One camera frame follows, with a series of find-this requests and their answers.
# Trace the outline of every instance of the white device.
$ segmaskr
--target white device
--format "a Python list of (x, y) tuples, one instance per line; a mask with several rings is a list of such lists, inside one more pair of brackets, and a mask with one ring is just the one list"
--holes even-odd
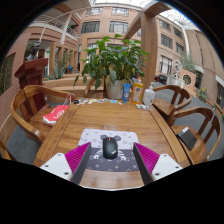
[(63, 153), (57, 153), (40, 168), (65, 180), (72, 178), (72, 170)]
[(168, 154), (161, 154), (152, 171), (152, 179), (154, 181), (159, 180), (181, 169), (183, 168), (177, 162), (175, 162)]

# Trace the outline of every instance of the window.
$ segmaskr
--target window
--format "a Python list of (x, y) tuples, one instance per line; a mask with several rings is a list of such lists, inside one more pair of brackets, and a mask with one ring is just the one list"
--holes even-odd
[(99, 15), (102, 14), (103, 8), (93, 8), (92, 10), (86, 11), (86, 15)]
[(107, 47), (118, 47), (118, 46), (123, 47), (123, 45), (121, 44), (107, 44)]
[(109, 32), (125, 33), (128, 29), (128, 23), (110, 22)]
[(138, 30), (138, 32), (137, 32), (137, 36), (138, 36), (138, 37), (141, 37), (141, 29)]
[(178, 43), (176, 43), (176, 48), (177, 48), (177, 53), (181, 54), (182, 52), (184, 52), (184, 47)]
[(78, 63), (80, 63), (80, 55), (81, 55), (82, 45), (79, 45), (79, 53), (78, 53)]
[(93, 48), (97, 48), (97, 44), (88, 44), (87, 49), (93, 49)]
[(0, 67), (0, 95), (11, 85), (12, 65), (15, 54), (6, 57)]
[(183, 80), (184, 80), (185, 85), (191, 84), (191, 77), (189, 75), (184, 75)]
[(159, 72), (170, 75), (171, 66), (172, 66), (172, 60), (161, 55)]
[(223, 109), (224, 107), (224, 87), (218, 84), (217, 104)]
[(113, 8), (112, 14), (116, 15), (128, 15), (128, 9), (122, 9), (122, 8)]
[(83, 23), (81, 33), (99, 32), (100, 22)]
[(180, 38), (183, 39), (183, 37), (182, 37), (182, 33), (181, 33), (178, 29), (176, 29), (176, 28), (174, 27), (173, 30), (174, 30), (174, 33), (175, 33), (178, 37), (180, 37)]
[(170, 31), (170, 24), (164, 22), (163, 20), (159, 20), (159, 23), (160, 23), (160, 27), (163, 27)]
[(195, 80), (195, 87), (200, 89), (201, 88), (201, 79), (202, 79), (202, 73), (196, 71), (196, 80)]
[(161, 34), (161, 44), (173, 49), (173, 41), (169, 37)]

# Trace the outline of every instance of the wooden chair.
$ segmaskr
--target wooden chair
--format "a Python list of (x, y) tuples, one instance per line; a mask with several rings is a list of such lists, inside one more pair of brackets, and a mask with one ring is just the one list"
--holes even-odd
[(18, 162), (14, 156), (8, 151), (8, 149), (5, 147), (5, 145), (0, 141), (0, 152), (1, 152), (1, 157), (3, 159), (8, 159), (8, 160), (12, 160), (12, 161), (16, 161)]
[[(70, 93), (52, 90), (40, 85), (28, 85), (24, 89), (20, 90), (11, 102), (11, 114), (16, 123), (26, 132), (29, 138), (36, 141), (38, 144), (42, 144), (52, 128), (51, 126), (43, 123), (43, 115), (49, 114), (54, 108), (43, 107), (38, 111), (33, 96), (39, 93), (54, 95), (62, 98), (66, 98)], [(75, 95), (71, 94), (72, 102), (74, 99)], [(25, 103), (30, 105), (33, 115), (28, 113)], [(21, 118), (16, 112), (19, 107), (21, 108), (24, 119)]]
[[(171, 129), (173, 130), (173, 132), (175, 134), (181, 132), (186, 126), (173, 126), (173, 123), (175, 122), (175, 120), (177, 118), (180, 117), (184, 117), (190, 114), (195, 114), (195, 113), (200, 113), (202, 115), (205, 116), (205, 120), (202, 123), (199, 131), (197, 132), (196, 130), (194, 130), (192, 127), (189, 127), (189, 129), (191, 130), (191, 132), (194, 134), (194, 136), (197, 138), (197, 142), (195, 143), (194, 148), (190, 151), (187, 146), (180, 140), (188, 158), (189, 161), (192, 165), (194, 164), (198, 164), (201, 162), (206, 162), (212, 155), (212, 153), (214, 152), (220, 137), (221, 137), (221, 129), (220, 129), (220, 124), (219, 124), (219, 120), (217, 118), (217, 116), (215, 115), (211, 124), (211, 128), (208, 131), (206, 137), (204, 139), (202, 139), (201, 135), (205, 130), (205, 127), (207, 126), (208, 122), (212, 119), (213, 117), (213, 112), (212, 110), (208, 109), (208, 108), (203, 108), (203, 107), (193, 107), (190, 109), (186, 109), (186, 110), (180, 110), (180, 111), (176, 111), (172, 114), (172, 116), (170, 117), (168, 124), (169, 126), (171, 126)], [(213, 131), (216, 131), (217, 133), (217, 140), (215, 142), (215, 145), (213, 146), (212, 150), (210, 151), (209, 155), (206, 157), (207, 154), (207, 149), (206, 149), (206, 142), (209, 140), (211, 134), (213, 133)]]
[[(153, 106), (167, 121), (173, 112), (181, 110), (182, 108), (190, 104), (192, 98), (191, 98), (191, 95), (185, 89), (181, 89), (179, 86), (175, 86), (175, 85), (160, 86), (160, 87), (154, 88), (153, 90), (154, 92), (157, 92), (164, 89), (170, 89), (174, 91), (171, 103), (162, 99), (154, 99)], [(177, 105), (174, 106), (178, 94), (180, 94), (180, 99)]]

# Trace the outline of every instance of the device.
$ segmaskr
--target device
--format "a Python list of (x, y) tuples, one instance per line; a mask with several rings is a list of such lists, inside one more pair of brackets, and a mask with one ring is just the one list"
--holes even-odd
[(118, 156), (117, 140), (112, 137), (103, 139), (103, 157), (105, 159), (115, 159)]
[(190, 151), (194, 148), (194, 145), (197, 142), (197, 138), (195, 138), (188, 127), (184, 128), (176, 136), (184, 142)]

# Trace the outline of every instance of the railing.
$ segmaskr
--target railing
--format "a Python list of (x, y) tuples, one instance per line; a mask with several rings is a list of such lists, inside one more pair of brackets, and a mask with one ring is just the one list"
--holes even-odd
[[(64, 27), (65, 27), (65, 23), (47, 15), (42, 15), (37, 17), (30, 25), (34, 23), (44, 23), (47, 25), (55, 26), (60, 30), (64, 30)], [(66, 32), (74, 37), (77, 37), (77, 32), (70, 27), (67, 28)]]

